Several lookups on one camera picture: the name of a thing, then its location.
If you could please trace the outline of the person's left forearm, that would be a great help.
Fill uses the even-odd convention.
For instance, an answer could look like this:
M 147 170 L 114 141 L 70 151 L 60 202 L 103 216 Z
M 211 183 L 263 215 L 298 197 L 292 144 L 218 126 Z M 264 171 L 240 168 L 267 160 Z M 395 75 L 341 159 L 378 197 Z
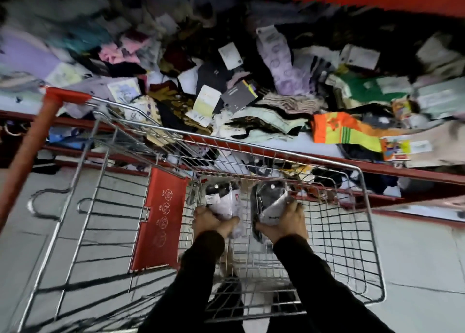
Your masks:
M 245 333 L 242 320 L 209 322 L 206 307 L 212 292 L 215 265 L 225 248 L 215 230 L 198 235 L 184 252 L 174 282 L 166 289 L 137 333 Z

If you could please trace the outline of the white black sock packet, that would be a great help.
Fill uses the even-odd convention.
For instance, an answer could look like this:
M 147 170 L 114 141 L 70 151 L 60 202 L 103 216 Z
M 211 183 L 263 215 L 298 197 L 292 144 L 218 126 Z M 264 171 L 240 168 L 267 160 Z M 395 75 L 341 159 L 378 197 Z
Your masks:
M 237 239 L 243 233 L 243 207 L 240 196 L 240 182 L 235 179 L 214 181 L 206 184 L 206 207 L 211 210 L 214 216 L 222 221 L 234 217 L 239 218 L 238 224 L 228 236 L 230 239 Z

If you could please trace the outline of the pile of assorted socks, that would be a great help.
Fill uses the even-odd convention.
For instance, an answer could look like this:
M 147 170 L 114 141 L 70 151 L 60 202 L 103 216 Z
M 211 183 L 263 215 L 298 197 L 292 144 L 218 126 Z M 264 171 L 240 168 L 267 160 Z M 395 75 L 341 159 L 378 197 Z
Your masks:
M 0 0 L 0 61 L 32 82 L 129 104 L 96 85 L 157 73 L 188 95 L 252 79 L 285 102 L 353 111 L 415 100 L 406 166 L 465 166 L 465 16 L 291 0 Z

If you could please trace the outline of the black grey sock packet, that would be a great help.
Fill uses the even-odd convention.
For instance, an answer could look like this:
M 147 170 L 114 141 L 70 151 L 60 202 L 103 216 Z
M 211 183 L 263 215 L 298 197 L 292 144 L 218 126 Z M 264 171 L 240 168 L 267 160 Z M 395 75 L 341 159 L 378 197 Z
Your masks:
M 269 242 L 269 238 L 257 230 L 256 224 L 275 226 L 287 206 L 290 188 L 284 179 L 270 179 L 256 183 L 251 190 L 252 232 L 256 241 L 261 244 Z

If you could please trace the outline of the person's left hand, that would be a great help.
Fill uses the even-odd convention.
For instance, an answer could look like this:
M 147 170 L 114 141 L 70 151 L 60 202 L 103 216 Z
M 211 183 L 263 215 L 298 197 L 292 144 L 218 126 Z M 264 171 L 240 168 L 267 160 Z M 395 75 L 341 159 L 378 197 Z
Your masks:
M 206 231 L 215 231 L 219 234 L 220 219 L 216 218 L 207 207 L 197 207 L 192 222 L 194 240 Z

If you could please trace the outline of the red metal bin frame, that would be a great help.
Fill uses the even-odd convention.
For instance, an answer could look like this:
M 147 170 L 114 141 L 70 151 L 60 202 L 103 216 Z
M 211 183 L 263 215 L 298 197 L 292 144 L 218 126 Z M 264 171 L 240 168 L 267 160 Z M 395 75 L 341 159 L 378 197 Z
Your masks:
M 333 156 L 303 153 L 311 159 L 324 159 L 325 162 L 314 161 L 318 165 L 328 165 L 329 161 L 340 162 L 358 167 L 363 172 L 377 173 L 388 176 L 406 177 L 421 182 L 436 182 L 430 191 L 394 198 L 391 196 L 371 196 L 370 203 L 374 213 L 396 218 L 406 218 L 434 224 L 444 224 L 465 230 L 465 217 L 452 215 L 455 206 L 465 206 L 465 176 L 426 171 L 409 168 L 395 168 L 385 164 L 375 164 L 363 161 L 347 160 Z

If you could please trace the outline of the person's right forearm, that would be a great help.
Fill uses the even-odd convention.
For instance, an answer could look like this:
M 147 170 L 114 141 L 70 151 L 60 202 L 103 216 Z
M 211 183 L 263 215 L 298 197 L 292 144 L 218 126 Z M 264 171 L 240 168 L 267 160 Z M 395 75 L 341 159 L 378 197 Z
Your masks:
M 333 277 L 328 264 L 313 253 L 303 237 L 284 236 L 273 251 L 320 333 L 395 333 Z

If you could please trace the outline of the red cart seat flap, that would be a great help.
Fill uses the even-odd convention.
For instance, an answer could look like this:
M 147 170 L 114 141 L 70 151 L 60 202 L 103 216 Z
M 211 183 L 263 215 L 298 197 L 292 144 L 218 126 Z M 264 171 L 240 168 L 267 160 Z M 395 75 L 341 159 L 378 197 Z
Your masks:
M 139 226 L 130 269 L 178 267 L 178 246 L 188 179 L 152 168 L 144 203 L 148 218 Z

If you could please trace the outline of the person's black shoe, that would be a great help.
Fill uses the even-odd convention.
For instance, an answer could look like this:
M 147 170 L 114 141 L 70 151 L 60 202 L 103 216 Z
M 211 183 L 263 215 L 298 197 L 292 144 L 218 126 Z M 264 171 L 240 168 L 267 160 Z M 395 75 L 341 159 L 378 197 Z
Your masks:
M 244 313 L 241 280 L 227 277 L 217 289 L 210 308 L 214 310 L 213 318 L 241 317 Z
M 271 313 L 274 315 L 305 312 L 301 302 L 297 302 L 294 290 L 281 290 L 273 293 Z

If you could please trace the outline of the person's right hand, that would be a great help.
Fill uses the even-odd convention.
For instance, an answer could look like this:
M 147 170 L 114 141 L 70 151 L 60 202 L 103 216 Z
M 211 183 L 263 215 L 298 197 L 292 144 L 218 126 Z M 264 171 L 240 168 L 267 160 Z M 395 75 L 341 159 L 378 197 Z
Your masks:
M 276 236 L 266 236 L 274 245 L 282 238 L 297 235 L 305 240 L 309 239 L 305 224 L 305 213 L 301 202 L 290 198 L 276 224 Z

